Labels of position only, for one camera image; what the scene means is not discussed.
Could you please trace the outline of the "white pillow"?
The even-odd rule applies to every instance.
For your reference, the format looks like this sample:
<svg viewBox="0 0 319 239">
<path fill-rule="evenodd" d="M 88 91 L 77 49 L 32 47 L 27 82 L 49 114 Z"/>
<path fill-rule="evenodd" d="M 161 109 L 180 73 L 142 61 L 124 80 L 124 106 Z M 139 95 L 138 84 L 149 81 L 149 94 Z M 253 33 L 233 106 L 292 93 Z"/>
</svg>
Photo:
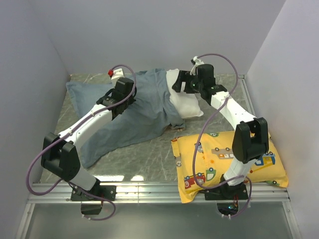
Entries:
<svg viewBox="0 0 319 239">
<path fill-rule="evenodd" d="M 182 119 L 203 116 L 204 113 L 199 107 L 199 103 L 195 94 L 187 94 L 184 92 L 185 82 L 183 82 L 181 85 L 180 93 L 177 93 L 172 89 L 173 84 L 177 80 L 178 74 L 178 69 L 168 70 L 166 72 L 166 82 L 170 93 L 169 99 L 171 103 L 174 105 Z"/>
</svg>

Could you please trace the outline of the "blue patterned pillowcase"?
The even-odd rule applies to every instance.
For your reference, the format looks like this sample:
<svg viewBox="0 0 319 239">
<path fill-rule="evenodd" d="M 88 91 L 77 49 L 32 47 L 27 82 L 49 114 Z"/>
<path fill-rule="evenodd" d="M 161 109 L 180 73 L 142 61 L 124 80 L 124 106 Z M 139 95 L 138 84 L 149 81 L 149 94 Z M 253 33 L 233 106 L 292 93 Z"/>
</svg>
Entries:
<svg viewBox="0 0 319 239">
<path fill-rule="evenodd" d="M 174 129 L 185 129 L 184 120 L 170 101 L 166 71 L 140 71 L 136 78 L 135 102 L 99 128 L 81 147 L 80 160 L 84 168 L 91 167 L 117 148 L 161 136 L 169 125 Z"/>
</svg>

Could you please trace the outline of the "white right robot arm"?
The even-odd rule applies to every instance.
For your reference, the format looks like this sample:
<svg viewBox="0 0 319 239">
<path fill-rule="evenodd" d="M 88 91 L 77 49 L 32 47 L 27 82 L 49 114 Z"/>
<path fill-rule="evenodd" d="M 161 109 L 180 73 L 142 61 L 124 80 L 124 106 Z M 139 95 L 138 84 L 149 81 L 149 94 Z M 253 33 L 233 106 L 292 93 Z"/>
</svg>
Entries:
<svg viewBox="0 0 319 239">
<path fill-rule="evenodd" d="M 244 110 L 227 89 L 216 83 L 214 67 L 195 65 L 191 71 L 180 70 L 172 86 L 177 92 L 199 93 L 211 107 L 220 112 L 235 130 L 232 150 L 234 158 L 223 174 L 220 195 L 231 199 L 237 193 L 251 166 L 269 150 L 268 123 Z"/>
</svg>

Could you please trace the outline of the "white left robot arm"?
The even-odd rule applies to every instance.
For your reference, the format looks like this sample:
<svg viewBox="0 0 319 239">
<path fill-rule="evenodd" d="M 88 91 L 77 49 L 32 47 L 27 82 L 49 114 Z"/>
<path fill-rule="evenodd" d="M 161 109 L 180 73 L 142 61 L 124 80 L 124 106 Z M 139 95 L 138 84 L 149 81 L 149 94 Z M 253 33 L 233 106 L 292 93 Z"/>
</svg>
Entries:
<svg viewBox="0 0 319 239">
<path fill-rule="evenodd" d="M 49 133 L 43 143 L 41 166 L 60 179 L 82 188 L 88 200 L 96 200 L 101 192 L 98 179 L 84 169 L 78 151 L 100 128 L 112 122 L 135 101 L 135 90 L 135 81 L 121 77 L 114 88 L 69 129 L 58 135 Z"/>
</svg>

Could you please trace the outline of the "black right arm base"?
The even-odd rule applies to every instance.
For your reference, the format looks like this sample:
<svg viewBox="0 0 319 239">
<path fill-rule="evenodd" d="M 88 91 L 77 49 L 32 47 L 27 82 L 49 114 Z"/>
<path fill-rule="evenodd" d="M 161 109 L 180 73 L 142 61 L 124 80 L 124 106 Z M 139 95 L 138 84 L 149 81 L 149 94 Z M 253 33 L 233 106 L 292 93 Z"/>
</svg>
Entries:
<svg viewBox="0 0 319 239">
<path fill-rule="evenodd" d="M 250 206 L 251 192 L 241 183 L 236 186 L 222 185 L 214 189 L 204 190 L 207 201 L 219 201 L 217 209 L 222 217 L 229 219 L 239 216 Z"/>
</svg>

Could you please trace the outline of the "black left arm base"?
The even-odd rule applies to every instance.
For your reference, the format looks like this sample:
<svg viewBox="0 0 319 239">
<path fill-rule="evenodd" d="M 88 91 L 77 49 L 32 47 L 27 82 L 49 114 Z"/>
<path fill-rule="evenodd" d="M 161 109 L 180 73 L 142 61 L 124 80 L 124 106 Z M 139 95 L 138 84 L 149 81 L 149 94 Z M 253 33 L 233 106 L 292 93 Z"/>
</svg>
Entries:
<svg viewBox="0 0 319 239">
<path fill-rule="evenodd" d="M 78 186 L 72 186 L 70 201 L 81 202 L 81 214 L 85 217 L 98 216 L 102 212 L 105 203 L 113 207 L 111 216 L 115 213 L 114 204 L 116 197 L 115 185 L 95 185 L 90 191 L 85 191 Z"/>
</svg>

